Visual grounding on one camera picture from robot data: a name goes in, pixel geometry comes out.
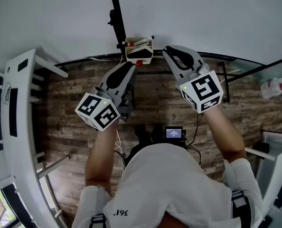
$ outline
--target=white desk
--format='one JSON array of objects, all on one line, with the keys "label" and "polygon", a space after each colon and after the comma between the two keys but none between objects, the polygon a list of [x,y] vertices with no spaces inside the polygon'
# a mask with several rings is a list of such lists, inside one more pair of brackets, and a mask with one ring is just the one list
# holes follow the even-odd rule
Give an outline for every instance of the white desk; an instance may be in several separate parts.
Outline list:
[{"label": "white desk", "polygon": [[270,144],[269,153],[246,148],[247,152],[264,157],[256,174],[263,196],[263,217],[267,215],[282,186],[282,133],[263,132],[263,142]]},{"label": "white desk", "polygon": [[[68,77],[68,74],[43,59],[38,58],[35,53],[35,49],[30,50],[10,60],[6,65],[1,99],[3,146],[17,191],[35,224],[40,228],[59,228],[41,189],[36,170],[36,166],[38,165],[37,157],[42,154],[37,154],[35,150],[31,102],[36,102],[38,99],[30,96],[30,89],[36,88],[36,85],[32,84],[33,77],[39,80],[43,79],[42,77],[33,75],[33,68],[36,63],[61,76]],[[19,64],[26,59],[28,59],[27,65],[18,72]],[[9,130],[11,95],[10,98],[6,97],[9,86],[11,89],[18,89],[16,103],[17,137],[11,136]],[[65,157],[61,161],[58,161],[57,164],[53,164],[52,168],[48,167],[46,170],[44,169],[44,174],[43,171],[39,172],[42,173],[41,177],[44,177],[49,170],[55,169],[67,159],[68,157]]]}]

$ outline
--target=white marker cube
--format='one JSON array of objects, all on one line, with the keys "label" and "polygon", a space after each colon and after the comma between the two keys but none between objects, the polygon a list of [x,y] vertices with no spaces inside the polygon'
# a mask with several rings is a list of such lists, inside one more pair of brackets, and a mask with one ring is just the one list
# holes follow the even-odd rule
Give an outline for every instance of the white marker cube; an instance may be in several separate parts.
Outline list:
[{"label": "white marker cube", "polygon": [[198,112],[221,103],[223,90],[215,71],[180,85],[183,98]]},{"label": "white marker cube", "polygon": [[109,99],[86,93],[75,112],[92,127],[104,131],[120,114]]}]

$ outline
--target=forearm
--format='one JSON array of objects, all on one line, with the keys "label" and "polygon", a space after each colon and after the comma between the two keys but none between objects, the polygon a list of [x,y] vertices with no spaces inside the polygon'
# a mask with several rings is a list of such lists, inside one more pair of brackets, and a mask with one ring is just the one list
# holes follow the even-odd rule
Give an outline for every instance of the forearm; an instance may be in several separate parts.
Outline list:
[{"label": "forearm", "polygon": [[246,158],[244,141],[241,134],[223,114],[219,106],[205,111],[204,115],[206,116],[215,143],[224,158],[232,161],[235,153],[239,153],[241,158]]},{"label": "forearm", "polygon": [[119,120],[116,120],[104,132],[98,131],[94,146],[86,162],[86,183],[89,180],[110,181],[113,171],[114,144],[118,123]]}]

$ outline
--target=wooden floor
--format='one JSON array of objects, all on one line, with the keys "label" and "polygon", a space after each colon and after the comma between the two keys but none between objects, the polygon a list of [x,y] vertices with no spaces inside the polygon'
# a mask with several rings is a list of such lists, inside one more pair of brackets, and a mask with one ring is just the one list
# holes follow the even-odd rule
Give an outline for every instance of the wooden floor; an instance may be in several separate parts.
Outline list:
[{"label": "wooden floor", "polygon": [[[205,60],[217,72],[222,72],[217,60]],[[42,102],[34,106],[33,125],[36,147],[46,152],[49,164],[66,154],[70,160],[49,175],[54,194],[71,226],[84,187],[84,168],[96,130],[74,112],[85,92],[98,86],[102,76],[118,61],[91,61],[74,65],[68,70],[69,78],[51,74],[44,82]],[[140,71],[162,71],[169,68],[163,59],[155,58],[151,65]],[[229,83],[231,103],[222,104],[225,114],[241,131],[247,147],[261,140],[261,130],[282,132],[282,95],[270,100],[262,99],[260,84],[252,77]],[[136,107],[127,123],[119,127],[122,149],[128,153],[138,142],[134,126],[147,124],[150,130],[155,123],[183,126],[187,138],[192,138],[197,113],[186,103],[175,87],[173,75],[138,75],[135,83]],[[202,154],[201,167],[213,179],[220,181],[223,171],[221,154],[216,148],[205,118],[201,119],[195,146]],[[198,160],[198,154],[190,151]],[[248,156],[256,171],[258,159]],[[122,174],[118,155],[115,155],[112,179],[113,193]]]}]

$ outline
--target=person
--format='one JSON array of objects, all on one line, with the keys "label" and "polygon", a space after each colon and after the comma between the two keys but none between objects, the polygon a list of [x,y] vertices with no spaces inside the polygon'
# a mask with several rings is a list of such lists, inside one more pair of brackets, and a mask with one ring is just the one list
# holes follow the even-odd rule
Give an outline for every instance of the person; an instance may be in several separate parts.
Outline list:
[{"label": "person", "polygon": [[[219,106],[204,116],[224,158],[225,184],[205,175],[186,149],[158,143],[139,148],[130,158],[111,198],[117,120],[97,134],[72,227],[258,227],[262,196],[242,136]],[[234,199],[239,195],[245,201],[240,213]]]}]

